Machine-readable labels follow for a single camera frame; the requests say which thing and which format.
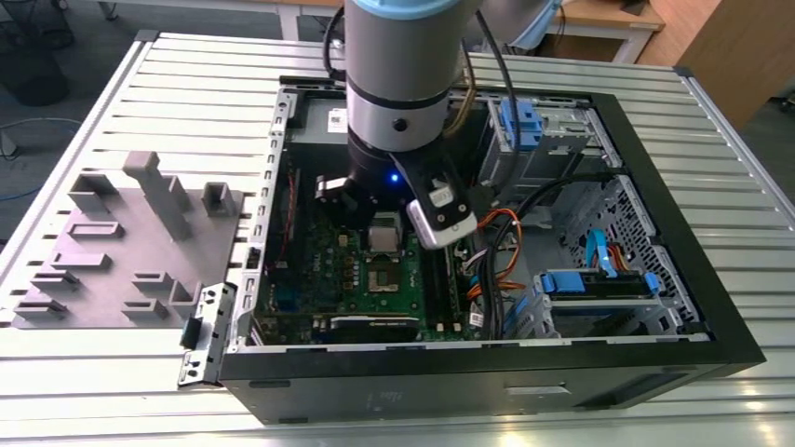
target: blue drive latch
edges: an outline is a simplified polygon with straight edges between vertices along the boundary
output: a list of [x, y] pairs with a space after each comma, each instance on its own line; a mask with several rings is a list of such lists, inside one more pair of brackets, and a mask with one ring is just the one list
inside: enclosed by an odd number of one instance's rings
[[[532, 151], [538, 147], [542, 141], [543, 119], [535, 112], [534, 105], [530, 101], [518, 101], [516, 109], [519, 112], [519, 132], [522, 133], [522, 145], [519, 146], [520, 151]], [[506, 127], [506, 140], [508, 144], [514, 146], [514, 114], [511, 113], [511, 102], [502, 100], [499, 102], [499, 117]]]

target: expansion slot bracket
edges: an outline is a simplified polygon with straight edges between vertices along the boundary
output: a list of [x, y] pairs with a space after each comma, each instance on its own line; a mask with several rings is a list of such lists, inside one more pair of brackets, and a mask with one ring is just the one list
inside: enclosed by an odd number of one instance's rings
[[180, 388], [222, 386], [219, 373], [236, 291], [228, 283], [202, 289], [196, 314], [186, 323], [180, 341], [188, 350], [176, 383]]

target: green circuit board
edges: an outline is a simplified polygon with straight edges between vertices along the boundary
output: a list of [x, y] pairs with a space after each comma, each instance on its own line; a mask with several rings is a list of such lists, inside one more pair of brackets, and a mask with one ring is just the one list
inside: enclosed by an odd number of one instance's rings
[[[306, 238], [298, 286], [271, 285], [260, 299], [256, 320], [264, 342], [311, 344], [323, 319], [362, 315], [416, 318], [423, 341], [467, 339], [462, 324], [430, 327], [426, 321], [416, 236], [406, 235], [395, 253], [363, 250], [362, 237], [367, 236], [335, 227], [322, 216], [316, 219]], [[450, 293], [458, 293], [455, 286]], [[448, 301], [456, 303], [458, 297]]]

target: floor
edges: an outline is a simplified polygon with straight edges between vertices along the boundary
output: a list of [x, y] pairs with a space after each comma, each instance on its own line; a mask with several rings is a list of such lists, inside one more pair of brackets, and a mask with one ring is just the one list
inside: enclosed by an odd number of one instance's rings
[[[71, 0], [66, 15], [76, 44], [56, 53], [71, 80], [70, 97], [52, 106], [32, 108], [16, 104], [8, 93], [0, 90], [0, 123], [36, 116], [82, 120], [140, 29], [280, 38], [279, 18], [271, 14], [134, 5], [119, 6], [118, 13], [116, 21], [106, 21], [98, 4]], [[304, 17], [299, 25], [302, 39], [319, 41], [323, 29], [320, 23]], [[15, 200], [1, 199], [31, 191], [43, 184], [75, 128], [67, 123], [40, 122], [9, 130], [21, 152], [12, 162], [0, 159], [0, 248], [25, 214], [35, 194]], [[770, 103], [742, 134], [774, 179], [790, 198], [795, 198], [795, 176], [791, 175], [795, 172], [795, 114], [782, 114], [776, 105]]]

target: aluminum table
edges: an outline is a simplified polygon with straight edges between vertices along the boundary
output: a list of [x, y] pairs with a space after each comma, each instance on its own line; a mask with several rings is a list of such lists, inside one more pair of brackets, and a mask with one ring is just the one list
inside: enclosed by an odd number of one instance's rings
[[[223, 389], [175, 390], [179, 330], [5, 328], [0, 443], [795, 445], [792, 205], [694, 79], [660, 67], [507, 59], [520, 87], [619, 98], [768, 362], [623, 411], [263, 427]], [[472, 61], [479, 83], [498, 85], [494, 59]], [[184, 34], [134, 43], [0, 254], [0, 321], [63, 230], [79, 173], [134, 186], [120, 171], [127, 153], [155, 150], [186, 188], [226, 182], [251, 193], [251, 213], [279, 76], [323, 74], [312, 43]], [[244, 259], [239, 245], [232, 263]], [[240, 274], [230, 268], [227, 279]]]

